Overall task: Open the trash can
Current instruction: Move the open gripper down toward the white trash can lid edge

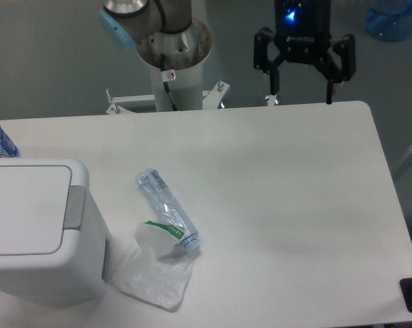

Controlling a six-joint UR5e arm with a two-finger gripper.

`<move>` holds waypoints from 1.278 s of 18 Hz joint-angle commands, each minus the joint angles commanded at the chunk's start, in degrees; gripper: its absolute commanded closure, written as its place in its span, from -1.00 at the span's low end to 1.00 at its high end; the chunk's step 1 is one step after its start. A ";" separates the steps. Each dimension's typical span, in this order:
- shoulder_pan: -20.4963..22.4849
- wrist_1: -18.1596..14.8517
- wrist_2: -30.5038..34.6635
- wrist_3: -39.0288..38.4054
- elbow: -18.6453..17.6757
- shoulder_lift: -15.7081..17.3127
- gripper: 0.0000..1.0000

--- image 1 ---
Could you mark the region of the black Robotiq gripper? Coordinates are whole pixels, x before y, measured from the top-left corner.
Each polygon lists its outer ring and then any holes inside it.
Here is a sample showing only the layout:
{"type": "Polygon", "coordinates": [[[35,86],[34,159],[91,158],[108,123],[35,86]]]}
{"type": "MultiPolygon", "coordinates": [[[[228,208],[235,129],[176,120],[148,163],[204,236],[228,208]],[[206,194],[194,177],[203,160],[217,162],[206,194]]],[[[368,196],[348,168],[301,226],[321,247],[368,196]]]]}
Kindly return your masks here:
{"type": "Polygon", "coordinates": [[[326,78],[326,103],[333,102],[333,87],[350,81],[356,72],[355,36],[346,34],[331,40],[330,1],[275,1],[275,32],[263,27],[254,36],[253,67],[269,76],[270,95],[280,90],[279,66],[290,63],[312,64],[326,78]],[[269,59],[269,44],[279,54],[269,59]],[[334,62],[328,50],[340,57],[341,67],[334,62]]]}

